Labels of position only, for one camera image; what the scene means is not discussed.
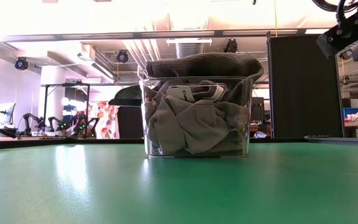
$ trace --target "monitor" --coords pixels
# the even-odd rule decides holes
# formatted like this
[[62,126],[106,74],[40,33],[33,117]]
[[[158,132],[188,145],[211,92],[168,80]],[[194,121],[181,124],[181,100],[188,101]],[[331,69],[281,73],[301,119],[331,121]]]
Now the monitor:
[[0,104],[0,123],[12,124],[13,111],[15,110],[16,103],[1,103]]

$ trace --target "black stand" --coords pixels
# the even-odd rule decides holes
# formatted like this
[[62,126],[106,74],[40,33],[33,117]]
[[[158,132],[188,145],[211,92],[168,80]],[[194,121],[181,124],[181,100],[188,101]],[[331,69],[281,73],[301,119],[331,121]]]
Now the black stand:
[[[45,101],[44,101],[44,125],[45,125],[45,121],[46,121],[46,116],[47,116],[47,103],[48,103],[48,88],[54,86],[54,87],[76,87],[76,86],[86,86],[87,90],[86,90],[86,111],[85,111],[85,115],[86,117],[88,117],[88,110],[89,110],[89,106],[90,106],[90,89],[91,89],[91,84],[89,83],[82,83],[82,82],[76,82],[76,83],[62,83],[62,84],[47,84],[47,85],[41,85],[41,87],[45,87]],[[85,135],[84,138],[86,138],[88,133],[88,128],[85,129]]]

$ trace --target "laboratory room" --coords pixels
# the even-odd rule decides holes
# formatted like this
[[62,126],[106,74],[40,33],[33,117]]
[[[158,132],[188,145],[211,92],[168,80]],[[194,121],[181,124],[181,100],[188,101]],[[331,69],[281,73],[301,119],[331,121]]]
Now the laboratory room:
[[358,223],[358,0],[0,0],[0,223]]

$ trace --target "transparent container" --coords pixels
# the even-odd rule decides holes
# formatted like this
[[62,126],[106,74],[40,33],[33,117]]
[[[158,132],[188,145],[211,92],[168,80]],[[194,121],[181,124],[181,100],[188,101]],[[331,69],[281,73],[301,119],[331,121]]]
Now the transparent container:
[[246,156],[253,80],[170,77],[140,81],[150,157]]

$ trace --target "label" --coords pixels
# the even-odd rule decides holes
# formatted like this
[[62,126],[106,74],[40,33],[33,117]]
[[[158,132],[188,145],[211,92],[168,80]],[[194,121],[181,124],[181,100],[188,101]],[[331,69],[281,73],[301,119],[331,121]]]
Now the label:
[[191,89],[188,86],[181,86],[178,88],[171,88],[167,90],[167,94],[190,103],[194,103],[195,99],[191,93]]
[[204,99],[212,100],[213,103],[216,103],[218,100],[221,99],[223,93],[224,93],[224,88],[222,86],[217,86],[214,95]]

